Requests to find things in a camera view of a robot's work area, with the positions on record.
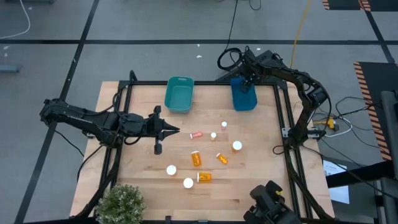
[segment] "white bottle cap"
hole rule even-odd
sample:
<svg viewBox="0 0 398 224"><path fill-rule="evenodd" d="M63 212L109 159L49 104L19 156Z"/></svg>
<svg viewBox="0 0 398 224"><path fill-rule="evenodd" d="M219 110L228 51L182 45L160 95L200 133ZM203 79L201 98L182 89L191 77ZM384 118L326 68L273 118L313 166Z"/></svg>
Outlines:
<svg viewBox="0 0 398 224"><path fill-rule="evenodd" d="M191 178L185 178L183 184L186 189L190 189L193 186L193 180Z"/></svg>
<svg viewBox="0 0 398 224"><path fill-rule="evenodd" d="M175 167L175 165L169 165L166 169L166 173L168 175L174 175L177 172L177 168Z"/></svg>
<svg viewBox="0 0 398 224"><path fill-rule="evenodd" d="M234 143L232 143L232 147L235 150L241 150L242 149L242 143L240 141L235 141Z"/></svg>

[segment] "white paper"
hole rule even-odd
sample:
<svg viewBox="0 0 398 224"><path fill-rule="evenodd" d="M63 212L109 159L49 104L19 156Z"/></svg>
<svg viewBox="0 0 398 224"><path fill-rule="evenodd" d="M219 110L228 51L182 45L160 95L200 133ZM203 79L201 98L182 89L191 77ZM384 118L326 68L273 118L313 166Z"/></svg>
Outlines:
<svg viewBox="0 0 398 224"><path fill-rule="evenodd" d="M345 171L344 169L334 165L334 163L329 162L329 161L323 161L323 170L325 171L326 176L338 174L340 172ZM330 198L332 200L349 204L348 186L331 188L331 189L329 189L329 194L330 194Z"/></svg>

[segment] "wooden table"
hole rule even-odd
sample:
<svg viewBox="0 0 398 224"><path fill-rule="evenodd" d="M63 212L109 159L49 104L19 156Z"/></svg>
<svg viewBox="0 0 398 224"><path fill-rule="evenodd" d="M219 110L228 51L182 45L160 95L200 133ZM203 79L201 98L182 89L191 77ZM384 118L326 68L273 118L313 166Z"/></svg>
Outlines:
<svg viewBox="0 0 398 224"><path fill-rule="evenodd" d="M102 84L97 111L111 104L117 87L118 82ZM152 138L141 139L133 146L123 146L118 174L119 184L140 187L147 205L145 220L164 220L166 215L171 215L173 220L243 220L244 213L255 204L249 196L250 191L259 184L266 185L269 180L284 189L286 204L291 206L284 155L272 153L274 146L282 144L273 87L256 86L256 108L237 112L233 109L230 86L195 85L189 114L168 111L164 106L165 89L165 85L133 86L129 112L146 116L152 113L156 105L161 105L161 118L179 127L181 132L162 142L163 153L158 156L154 154ZM289 85L289 96L294 118L297 119L302 106L296 103L300 100L293 85ZM289 126L286 113L284 117L286 126ZM222 121L228 122L226 131L221 130ZM190 139L189 134L197 131L202 131L203 137ZM216 141L210 140L211 132L217 132ZM242 142L243 150L233 153L231 144L236 140ZM305 145L318 150L314 140L308 140ZM85 157L97 147L97 140L89 140ZM192 151L200 151L201 167L193 166ZM82 210L97 190L104 152L103 149L93 156L81 171L71 215ZM219 152L228 159L227 165L216 158ZM333 216L319 155L302 148L302 160L309 191ZM171 164L177 167L177 174L173 177L165 171ZM184 189L184 178L195 180L197 172L202 171L211 172L212 183L195 183L192 189ZM299 190L298 197L302 216L305 216Z"/></svg>

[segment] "orange medicine bottle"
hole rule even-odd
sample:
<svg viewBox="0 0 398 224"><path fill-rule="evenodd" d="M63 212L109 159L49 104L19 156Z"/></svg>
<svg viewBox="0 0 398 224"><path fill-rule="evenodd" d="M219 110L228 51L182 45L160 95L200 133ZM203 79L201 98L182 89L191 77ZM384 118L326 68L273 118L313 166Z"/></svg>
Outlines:
<svg viewBox="0 0 398 224"><path fill-rule="evenodd" d="M224 157L223 155L221 155L221 153L218 153L218 154L216 155L216 157L217 157L217 159L218 159L219 161L221 161L223 164L227 164L227 163L228 163L228 160L226 160L225 157Z"/></svg>
<svg viewBox="0 0 398 224"><path fill-rule="evenodd" d="M192 162L194 166L200 166L201 165L201 159L200 159L200 154L199 151L193 151L191 153L192 155Z"/></svg>
<svg viewBox="0 0 398 224"><path fill-rule="evenodd" d="M197 182L198 183L209 183L209 182L211 182L211 174L209 174L209 173L198 173Z"/></svg>

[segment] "potted plant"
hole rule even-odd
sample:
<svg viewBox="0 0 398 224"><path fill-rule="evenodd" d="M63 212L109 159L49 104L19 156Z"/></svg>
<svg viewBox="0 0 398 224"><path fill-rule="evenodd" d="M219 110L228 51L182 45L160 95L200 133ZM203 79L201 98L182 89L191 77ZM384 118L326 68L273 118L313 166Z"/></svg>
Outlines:
<svg viewBox="0 0 398 224"><path fill-rule="evenodd" d="M139 224L145 208L138 187L116 185L99 200L96 220L100 224Z"/></svg>

